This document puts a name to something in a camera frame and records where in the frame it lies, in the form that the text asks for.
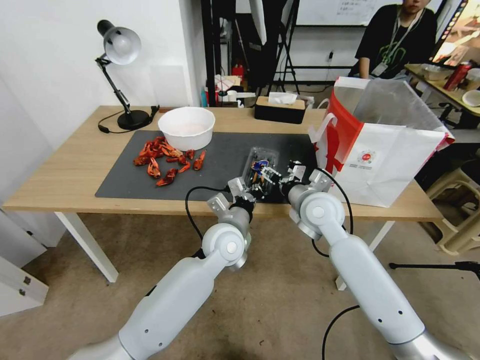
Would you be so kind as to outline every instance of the whiteboard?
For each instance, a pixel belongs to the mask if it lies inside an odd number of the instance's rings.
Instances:
[[[401,4],[399,0],[300,0],[297,25],[367,26],[375,12],[384,5]],[[434,13],[442,0],[427,5]]]

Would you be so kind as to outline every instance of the black t-shirt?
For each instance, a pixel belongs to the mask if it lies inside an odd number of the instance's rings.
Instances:
[[[378,9],[368,24],[355,57],[369,58],[370,70],[382,62],[392,40],[394,27],[398,28],[390,51],[395,48],[398,41],[407,32],[407,27],[395,25],[399,11],[398,5],[386,5]],[[437,21],[433,11],[424,9],[419,21],[417,21],[398,48],[387,62],[388,68],[380,75],[383,79],[391,79],[397,75],[407,63],[421,64],[426,62],[435,46],[435,34]],[[350,75],[359,73],[359,63],[351,68]]]

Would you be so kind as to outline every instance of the lamp base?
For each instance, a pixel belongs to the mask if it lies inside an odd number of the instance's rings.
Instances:
[[[151,122],[150,115],[142,110],[131,110],[130,114],[124,113],[117,120],[118,126],[125,130],[140,129]]]

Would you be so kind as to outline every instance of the stool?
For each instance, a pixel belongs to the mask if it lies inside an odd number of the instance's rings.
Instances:
[[[427,191],[431,200],[437,198],[446,189],[462,185],[480,200],[480,160],[468,161],[455,171],[442,176]],[[455,226],[447,219],[435,221],[442,238],[437,245],[450,255],[458,255],[480,246],[480,206],[460,225]]]

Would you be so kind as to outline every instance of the desk lamp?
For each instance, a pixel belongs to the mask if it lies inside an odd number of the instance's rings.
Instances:
[[[116,27],[108,20],[100,20],[96,26],[100,35],[103,36],[103,48],[105,53],[95,59],[106,79],[113,88],[113,92],[123,105],[125,113],[118,118],[118,126],[125,130],[140,129],[152,121],[145,111],[130,110],[130,103],[123,92],[115,86],[107,73],[107,65],[114,63],[127,65],[134,61],[142,47],[136,32],[126,27]]]

